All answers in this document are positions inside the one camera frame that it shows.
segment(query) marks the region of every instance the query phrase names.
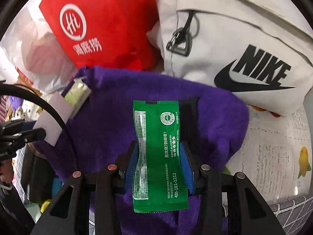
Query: white nike bag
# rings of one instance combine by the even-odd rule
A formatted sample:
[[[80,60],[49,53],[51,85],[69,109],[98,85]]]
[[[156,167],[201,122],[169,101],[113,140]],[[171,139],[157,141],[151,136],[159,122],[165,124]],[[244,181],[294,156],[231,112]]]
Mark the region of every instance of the white nike bag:
[[[303,104],[313,35],[270,0],[159,0],[158,8],[166,74],[284,116]]]

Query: nike swoosh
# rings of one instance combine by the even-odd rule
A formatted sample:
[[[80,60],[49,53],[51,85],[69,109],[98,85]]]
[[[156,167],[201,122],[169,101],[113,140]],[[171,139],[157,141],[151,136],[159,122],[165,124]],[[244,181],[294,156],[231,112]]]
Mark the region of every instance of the nike swoosh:
[[[231,92],[271,91],[294,88],[285,86],[272,86],[272,85],[236,82],[232,80],[229,76],[230,68],[234,64],[234,62],[236,62],[236,60],[231,62],[219,73],[217,73],[217,75],[214,78],[214,83],[217,87],[229,90]]]

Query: red paper bag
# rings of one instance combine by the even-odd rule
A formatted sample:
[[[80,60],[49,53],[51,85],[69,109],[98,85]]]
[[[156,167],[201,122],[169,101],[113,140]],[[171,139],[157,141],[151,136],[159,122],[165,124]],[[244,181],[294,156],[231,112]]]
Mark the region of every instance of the red paper bag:
[[[158,21],[155,0],[42,0],[39,8],[78,68],[141,70],[159,60],[146,38]]]

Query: yellow duck print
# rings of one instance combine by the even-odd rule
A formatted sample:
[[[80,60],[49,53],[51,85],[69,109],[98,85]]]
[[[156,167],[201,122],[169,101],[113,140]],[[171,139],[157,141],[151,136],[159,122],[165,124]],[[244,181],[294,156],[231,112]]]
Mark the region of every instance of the yellow duck print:
[[[309,163],[309,155],[308,155],[308,150],[306,147],[302,147],[300,150],[300,157],[299,157],[299,175],[298,178],[305,177],[306,172],[311,170],[311,166]]]

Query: red striped fabric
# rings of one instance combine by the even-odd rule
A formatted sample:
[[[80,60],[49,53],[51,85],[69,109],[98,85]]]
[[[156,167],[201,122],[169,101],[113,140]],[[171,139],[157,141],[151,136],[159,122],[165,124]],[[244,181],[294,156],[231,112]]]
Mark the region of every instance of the red striped fabric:
[[[6,114],[7,114],[7,109],[6,109],[6,98],[5,96],[1,96],[1,100],[0,100],[0,123],[3,123],[5,121],[6,118]]]

